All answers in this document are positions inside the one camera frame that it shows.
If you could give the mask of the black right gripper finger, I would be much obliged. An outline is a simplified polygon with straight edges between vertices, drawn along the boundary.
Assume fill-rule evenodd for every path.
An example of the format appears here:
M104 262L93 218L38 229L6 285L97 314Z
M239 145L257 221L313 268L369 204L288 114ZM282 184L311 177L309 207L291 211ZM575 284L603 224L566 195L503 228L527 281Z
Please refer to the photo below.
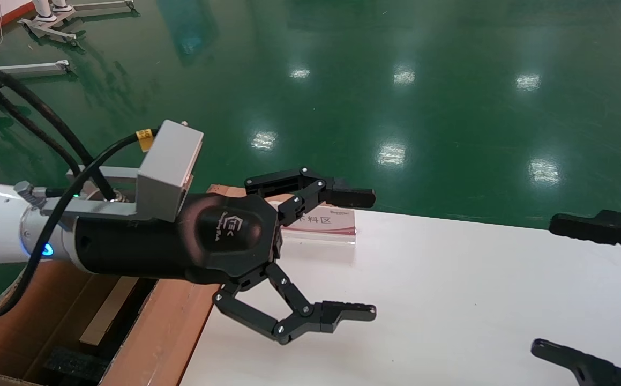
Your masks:
M592 218L557 213L550 220L549 232L570 239L621 245L621 212L602 210Z
M579 385L621 385L621 367L580 350L546 339L535 339L530 352L572 372Z

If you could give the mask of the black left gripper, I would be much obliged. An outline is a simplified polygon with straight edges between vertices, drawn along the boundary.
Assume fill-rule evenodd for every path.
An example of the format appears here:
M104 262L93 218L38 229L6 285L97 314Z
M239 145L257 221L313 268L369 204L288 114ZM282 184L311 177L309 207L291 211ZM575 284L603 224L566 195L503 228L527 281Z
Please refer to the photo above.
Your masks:
M213 296L217 310L281 345L308 332L332 334L344 320L375 320L375 305L309 303L274 262L281 248L279 225L292 225L322 203L372 208L375 191L350 188L308 168L250 177L244 188L248 196L188 195L173 222L80 217L73 231L77 265L95 274L222 284ZM278 195L291 197L276 212L264 198ZM290 308L288 317L276 320L236 299L262 279Z

